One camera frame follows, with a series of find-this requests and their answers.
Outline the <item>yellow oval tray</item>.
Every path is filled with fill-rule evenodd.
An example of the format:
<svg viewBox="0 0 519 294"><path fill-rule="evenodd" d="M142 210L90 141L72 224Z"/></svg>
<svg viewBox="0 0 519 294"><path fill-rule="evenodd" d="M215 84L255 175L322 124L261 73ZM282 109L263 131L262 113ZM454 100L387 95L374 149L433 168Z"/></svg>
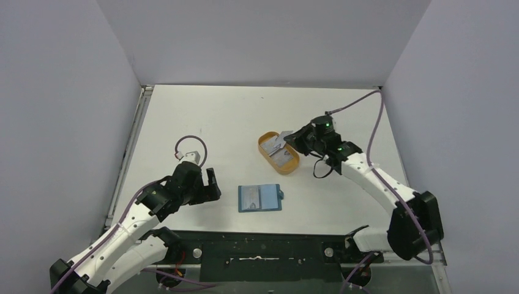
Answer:
<svg viewBox="0 0 519 294"><path fill-rule="evenodd" d="M288 175L299 166L299 154L285 141L292 133L292 130L281 133L270 131L258 139L259 153L281 175Z"/></svg>

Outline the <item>blue leather card holder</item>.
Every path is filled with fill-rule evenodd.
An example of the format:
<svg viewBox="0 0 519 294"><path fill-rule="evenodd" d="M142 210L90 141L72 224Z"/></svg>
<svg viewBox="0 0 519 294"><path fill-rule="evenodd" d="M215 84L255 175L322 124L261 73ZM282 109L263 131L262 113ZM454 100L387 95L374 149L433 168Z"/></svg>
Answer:
<svg viewBox="0 0 519 294"><path fill-rule="evenodd" d="M238 186L238 211L281 211L284 193L279 184Z"/></svg>

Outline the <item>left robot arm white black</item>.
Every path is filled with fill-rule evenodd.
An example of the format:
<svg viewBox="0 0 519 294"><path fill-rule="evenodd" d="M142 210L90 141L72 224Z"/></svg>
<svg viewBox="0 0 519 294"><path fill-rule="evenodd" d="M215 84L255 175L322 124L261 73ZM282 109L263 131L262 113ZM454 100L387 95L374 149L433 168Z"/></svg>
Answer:
<svg viewBox="0 0 519 294"><path fill-rule="evenodd" d="M50 268L51 293L112 293L145 267L163 260L173 263L181 255L178 237L156 226L184 205L220 199L213 168L192 161L176 165L172 175L153 181L132 197L121 218L87 249Z"/></svg>

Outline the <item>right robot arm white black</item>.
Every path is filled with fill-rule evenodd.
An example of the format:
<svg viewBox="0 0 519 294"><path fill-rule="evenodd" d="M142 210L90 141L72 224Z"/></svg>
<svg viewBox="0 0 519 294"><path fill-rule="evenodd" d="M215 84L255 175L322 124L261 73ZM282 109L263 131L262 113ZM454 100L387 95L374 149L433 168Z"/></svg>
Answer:
<svg viewBox="0 0 519 294"><path fill-rule="evenodd" d="M300 154L317 155L333 172L360 186L390 216L386 228L361 227L353 233L344 245L349 260L358 262L374 251L391 251L410 260L444 238L436 197L406 186L377 167L360 147L341 138L331 116L312 119L284 141Z"/></svg>

